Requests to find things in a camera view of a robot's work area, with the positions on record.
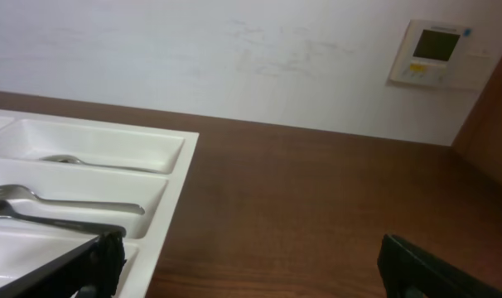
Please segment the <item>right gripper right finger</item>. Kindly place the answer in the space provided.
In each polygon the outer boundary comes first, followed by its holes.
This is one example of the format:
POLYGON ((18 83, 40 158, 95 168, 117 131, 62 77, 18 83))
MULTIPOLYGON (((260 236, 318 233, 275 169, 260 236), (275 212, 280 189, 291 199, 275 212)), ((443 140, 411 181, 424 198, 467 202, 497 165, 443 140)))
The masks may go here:
POLYGON ((394 234, 377 259, 388 298, 502 298, 502 291, 394 234))

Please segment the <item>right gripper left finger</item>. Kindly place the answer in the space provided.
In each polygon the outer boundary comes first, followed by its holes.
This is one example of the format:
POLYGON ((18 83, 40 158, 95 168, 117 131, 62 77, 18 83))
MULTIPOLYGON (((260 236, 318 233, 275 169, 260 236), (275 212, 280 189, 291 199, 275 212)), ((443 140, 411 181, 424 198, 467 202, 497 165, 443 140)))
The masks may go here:
POLYGON ((0 298, 111 298, 127 262, 123 235, 102 233, 0 287, 0 298))

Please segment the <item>white plastic cutlery tray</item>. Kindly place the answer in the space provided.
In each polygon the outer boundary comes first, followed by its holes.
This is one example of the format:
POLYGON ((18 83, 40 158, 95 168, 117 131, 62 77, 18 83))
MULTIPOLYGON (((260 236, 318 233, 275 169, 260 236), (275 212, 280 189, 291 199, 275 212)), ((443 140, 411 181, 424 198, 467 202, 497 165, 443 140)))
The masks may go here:
POLYGON ((143 297, 151 282, 194 155, 198 134, 0 109, 0 185, 24 185, 45 199, 141 205, 144 215, 13 199, 22 213, 126 229, 120 297, 143 297), (40 161, 82 161, 161 174, 40 161))

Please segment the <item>white wall control panel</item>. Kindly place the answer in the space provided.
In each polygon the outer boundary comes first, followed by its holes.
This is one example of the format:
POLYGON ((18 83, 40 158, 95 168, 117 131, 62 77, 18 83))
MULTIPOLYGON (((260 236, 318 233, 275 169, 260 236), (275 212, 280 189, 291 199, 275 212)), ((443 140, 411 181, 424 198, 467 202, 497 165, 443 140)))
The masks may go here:
POLYGON ((472 47, 473 29, 412 19, 389 73, 394 83, 479 90, 489 77, 491 55, 472 47))

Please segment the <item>dark-handled metal fork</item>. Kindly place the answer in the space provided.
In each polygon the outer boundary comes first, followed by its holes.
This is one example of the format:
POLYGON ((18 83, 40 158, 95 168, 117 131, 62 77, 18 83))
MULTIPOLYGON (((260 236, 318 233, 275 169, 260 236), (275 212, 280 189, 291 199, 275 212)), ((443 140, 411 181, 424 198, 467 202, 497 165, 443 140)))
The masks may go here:
POLYGON ((122 237, 125 237, 127 235, 127 231, 124 227, 113 224, 89 223, 67 219, 50 219, 20 214, 6 200, 0 201, 0 218, 11 218, 35 224, 44 224, 57 228, 69 229, 80 233, 104 234, 116 232, 119 236, 122 237))

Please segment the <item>large metal spoon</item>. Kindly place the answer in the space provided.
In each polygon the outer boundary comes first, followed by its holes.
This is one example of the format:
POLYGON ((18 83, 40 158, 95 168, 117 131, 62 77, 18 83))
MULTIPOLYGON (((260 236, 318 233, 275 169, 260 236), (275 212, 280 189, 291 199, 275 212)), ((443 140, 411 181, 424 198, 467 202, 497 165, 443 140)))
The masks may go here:
POLYGON ((78 158, 76 156, 72 156, 72 155, 43 156, 40 158, 40 161, 51 161, 51 162, 66 163, 66 164, 81 165, 81 166, 97 166, 97 167, 120 169, 120 170, 126 170, 126 171, 139 171, 139 172, 145 172, 145 173, 161 174, 160 171, 155 171, 155 170, 146 169, 146 168, 131 167, 131 166, 111 166, 111 165, 88 163, 88 162, 82 161, 80 158, 78 158))

